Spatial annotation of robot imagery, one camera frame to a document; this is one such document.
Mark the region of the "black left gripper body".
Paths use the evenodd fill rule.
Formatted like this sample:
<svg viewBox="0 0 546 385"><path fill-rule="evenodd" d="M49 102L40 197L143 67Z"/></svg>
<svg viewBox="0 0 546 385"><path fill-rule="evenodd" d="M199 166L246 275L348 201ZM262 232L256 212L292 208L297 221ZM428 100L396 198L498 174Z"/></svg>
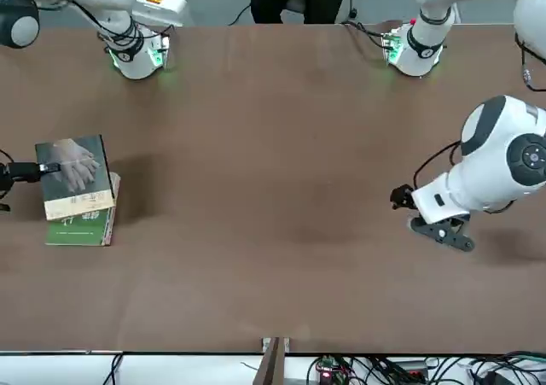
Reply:
<svg viewBox="0 0 546 385"><path fill-rule="evenodd" d="M416 210L416 205L412 198L413 191L414 189L408 184L402 184L393 189L390 194L392 209L408 208L410 210Z"/></svg>

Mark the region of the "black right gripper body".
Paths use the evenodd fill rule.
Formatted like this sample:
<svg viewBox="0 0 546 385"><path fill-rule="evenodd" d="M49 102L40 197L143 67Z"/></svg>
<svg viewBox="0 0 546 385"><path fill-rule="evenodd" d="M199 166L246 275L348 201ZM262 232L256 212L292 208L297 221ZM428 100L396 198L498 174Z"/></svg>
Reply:
<svg viewBox="0 0 546 385"><path fill-rule="evenodd" d="M3 163L0 164L0 191L6 194L13 187L14 180L11 178L9 168Z"/></svg>

